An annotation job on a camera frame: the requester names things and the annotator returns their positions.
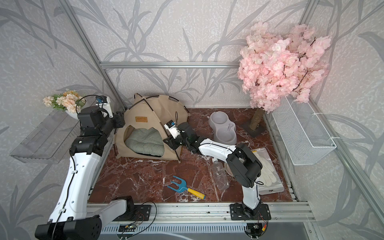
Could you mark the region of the grey double pet bowl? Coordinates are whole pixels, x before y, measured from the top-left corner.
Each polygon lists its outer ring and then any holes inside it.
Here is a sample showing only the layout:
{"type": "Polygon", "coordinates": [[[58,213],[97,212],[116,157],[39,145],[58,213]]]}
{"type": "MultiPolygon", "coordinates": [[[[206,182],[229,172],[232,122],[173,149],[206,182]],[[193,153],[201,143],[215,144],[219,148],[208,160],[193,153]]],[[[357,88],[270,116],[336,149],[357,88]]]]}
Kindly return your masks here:
{"type": "Polygon", "coordinates": [[[224,112],[214,112],[209,118],[209,125],[214,131],[214,141],[235,145],[237,143],[236,125],[224,112]]]}

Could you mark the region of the green checked cushion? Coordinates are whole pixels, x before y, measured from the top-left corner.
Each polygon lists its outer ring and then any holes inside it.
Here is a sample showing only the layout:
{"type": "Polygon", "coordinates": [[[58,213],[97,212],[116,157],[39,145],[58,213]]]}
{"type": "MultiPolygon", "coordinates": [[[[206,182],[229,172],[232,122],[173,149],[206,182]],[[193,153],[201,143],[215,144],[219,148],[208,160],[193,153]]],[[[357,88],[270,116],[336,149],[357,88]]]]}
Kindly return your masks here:
{"type": "Polygon", "coordinates": [[[145,156],[162,157],[165,152],[163,139],[158,130],[134,129],[125,140],[126,146],[135,152],[145,156]]]}

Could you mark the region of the beige pet tent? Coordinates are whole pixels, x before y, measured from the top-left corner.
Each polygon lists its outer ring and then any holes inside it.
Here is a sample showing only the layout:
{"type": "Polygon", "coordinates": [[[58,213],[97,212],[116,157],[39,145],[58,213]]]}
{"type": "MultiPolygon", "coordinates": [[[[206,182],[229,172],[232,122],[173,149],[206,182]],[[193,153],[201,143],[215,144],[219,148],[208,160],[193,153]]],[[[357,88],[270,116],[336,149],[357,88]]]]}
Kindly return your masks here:
{"type": "Polygon", "coordinates": [[[169,121],[181,124],[188,120],[190,112],[182,102],[166,95],[143,96],[139,93],[134,95],[134,104],[124,113],[125,126],[118,129],[115,135],[115,146],[119,159],[141,158],[154,160],[167,160],[180,162],[181,148],[171,149],[163,140],[171,134],[165,129],[164,125],[169,121]],[[163,154],[139,153],[137,150],[129,148],[126,144],[133,139],[133,133],[150,129],[156,130],[160,135],[160,147],[163,154]]]}

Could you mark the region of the steel bowl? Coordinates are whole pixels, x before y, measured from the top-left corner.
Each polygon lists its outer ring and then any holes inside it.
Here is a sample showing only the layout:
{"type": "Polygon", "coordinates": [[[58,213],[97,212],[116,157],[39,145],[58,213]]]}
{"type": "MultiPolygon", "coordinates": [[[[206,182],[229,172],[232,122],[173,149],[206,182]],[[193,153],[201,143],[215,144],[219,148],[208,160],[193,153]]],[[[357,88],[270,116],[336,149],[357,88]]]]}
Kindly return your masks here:
{"type": "Polygon", "coordinates": [[[229,176],[233,177],[234,175],[233,175],[233,173],[232,173],[232,171],[231,171],[231,169],[230,169],[228,163],[224,163],[224,167],[225,167],[225,170],[226,170],[227,174],[228,174],[229,176]]]}

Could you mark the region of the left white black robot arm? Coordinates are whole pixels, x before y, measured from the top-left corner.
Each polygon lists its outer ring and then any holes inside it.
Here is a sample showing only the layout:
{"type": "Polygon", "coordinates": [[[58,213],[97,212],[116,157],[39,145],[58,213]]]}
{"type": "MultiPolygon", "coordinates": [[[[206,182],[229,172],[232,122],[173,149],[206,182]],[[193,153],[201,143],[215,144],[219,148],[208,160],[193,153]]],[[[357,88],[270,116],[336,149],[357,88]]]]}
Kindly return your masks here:
{"type": "Polygon", "coordinates": [[[125,126],[123,112],[92,106],[78,114],[81,133],[70,147],[70,165],[58,203],[48,223],[39,225],[39,240],[97,240],[103,227],[120,216],[136,214],[132,197],[119,197],[90,216],[87,201],[96,168],[113,130],[125,126]]]}

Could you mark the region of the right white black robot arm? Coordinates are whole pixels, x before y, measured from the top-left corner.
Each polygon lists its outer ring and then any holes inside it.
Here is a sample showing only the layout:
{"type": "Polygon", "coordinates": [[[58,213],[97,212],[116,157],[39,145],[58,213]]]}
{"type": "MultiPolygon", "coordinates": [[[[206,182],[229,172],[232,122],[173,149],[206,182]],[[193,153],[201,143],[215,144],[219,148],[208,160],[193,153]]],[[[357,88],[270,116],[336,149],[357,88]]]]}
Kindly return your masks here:
{"type": "Polygon", "coordinates": [[[242,185],[244,211],[254,213],[260,208],[257,179],[261,176],[263,165],[250,148],[244,144],[225,145],[199,137],[187,122],[177,125],[170,120],[164,128],[171,134],[164,139],[164,143],[171,149],[184,146],[193,154],[213,157],[227,163],[236,181],[242,185]]]}

